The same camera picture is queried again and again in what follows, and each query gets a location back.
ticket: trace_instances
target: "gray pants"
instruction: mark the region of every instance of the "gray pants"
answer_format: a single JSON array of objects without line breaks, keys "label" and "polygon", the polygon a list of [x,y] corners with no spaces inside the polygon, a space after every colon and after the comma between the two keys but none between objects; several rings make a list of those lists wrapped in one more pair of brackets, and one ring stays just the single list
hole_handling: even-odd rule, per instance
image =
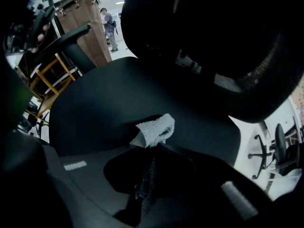
[{"label": "gray pants", "polygon": [[108,38],[109,38],[109,41],[111,43],[112,49],[116,50],[117,49],[117,44],[116,44],[116,41],[115,41],[114,33],[113,32],[109,32],[108,33]]}]

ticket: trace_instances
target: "chair seat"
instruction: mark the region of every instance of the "chair seat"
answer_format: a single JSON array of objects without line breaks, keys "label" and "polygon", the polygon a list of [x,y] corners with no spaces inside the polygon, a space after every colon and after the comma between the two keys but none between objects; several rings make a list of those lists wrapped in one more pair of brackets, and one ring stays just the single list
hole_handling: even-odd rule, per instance
[{"label": "chair seat", "polygon": [[175,119],[168,144],[209,154],[233,165],[240,131],[202,90],[195,74],[153,69],[125,57],[91,70],[56,99],[50,144],[59,156],[118,148],[138,133],[137,123],[169,113]]}]

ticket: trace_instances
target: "white cloth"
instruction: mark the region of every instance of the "white cloth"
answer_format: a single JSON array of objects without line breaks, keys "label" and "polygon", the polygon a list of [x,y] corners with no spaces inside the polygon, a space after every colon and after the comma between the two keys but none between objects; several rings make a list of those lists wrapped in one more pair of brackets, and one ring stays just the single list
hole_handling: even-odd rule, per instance
[{"label": "white cloth", "polygon": [[140,132],[130,144],[148,148],[155,147],[158,143],[166,143],[166,139],[174,132],[174,123],[174,119],[167,113],[155,121],[137,124]]}]

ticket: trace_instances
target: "man standing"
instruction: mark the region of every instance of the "man standing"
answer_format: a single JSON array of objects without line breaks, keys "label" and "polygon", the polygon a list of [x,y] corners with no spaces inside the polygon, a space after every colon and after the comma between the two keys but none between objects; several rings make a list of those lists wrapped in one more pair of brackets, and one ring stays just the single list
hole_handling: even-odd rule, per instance
[{"label": "man standing", "polygon": [[108,11],[105,8],[102,8],[100,10],[100,13],[104,15],[104,20],[102,20],[102,23],[104,25],[105,33],[109,38],[109,41],[112,46],[111,52],[116,52],[118,51],[117,44],[115,41],[115,36],[114,36],[114,26],[113,26],[113,19],[112,15],[108,13]]}]

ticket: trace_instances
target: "wooden furniture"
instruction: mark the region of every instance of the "wooden furniture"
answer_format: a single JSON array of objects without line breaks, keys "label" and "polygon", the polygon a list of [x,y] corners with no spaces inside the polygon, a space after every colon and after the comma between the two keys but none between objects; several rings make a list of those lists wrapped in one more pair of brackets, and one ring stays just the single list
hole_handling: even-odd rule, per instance
[{"label": "wooden furniture", "polygon": [[[30,85],[30,90],[33,92],[33,94],[35,95],[35,97],[37,97],[38,99],[40,99],[41,105],[40,108],[38,110],[38,114],[35,116],[37,119],[43,115],[43,113],[46,110],[50,110],[51,106],[53,104],[53,102],[56,100],[56,98],[58,97],[58,95],[66,88],[68,87],[68,85],[72,82],[75,81],[74,76],[70,73],[70,71],[68,70],[68,68],[66,67],[66,65],[64,64],[64,62],[62,61],[62,59],[60,58],[60,56],[58,55],[58,53],[55,54],[56,58],[49,63],[43,70],[39,70],[36,69],[36,74],[38,75],[34,81],[32,82],[32,84]],[[55,87],[45,78],[44,74],[51,69],[51,67],[56,63],[59,62],[61,64],[61,66],[64,68],[64,70],[66,71],[68,77],[66,79],[64,79],[62,82],[60,82],[60,89],[55,89]],[[49,89],[53,92],[53,94],[48,94],[44,99],[39,95],[39,93],[35,90],[35,86],[36,84],[42,80],[48,87]]]}]

